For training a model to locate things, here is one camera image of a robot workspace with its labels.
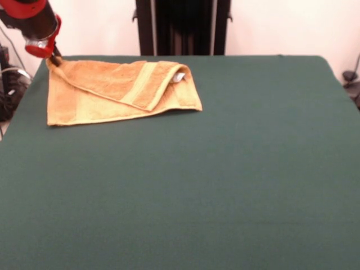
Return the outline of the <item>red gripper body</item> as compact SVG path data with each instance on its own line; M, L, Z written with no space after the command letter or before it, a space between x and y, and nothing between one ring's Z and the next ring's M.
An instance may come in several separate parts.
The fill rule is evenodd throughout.
M61 28L61 18L55 14L56 29L49 36L44 39L29 39L25 38L25 50L31 55L49 59L55 53L56 37L58 36Z

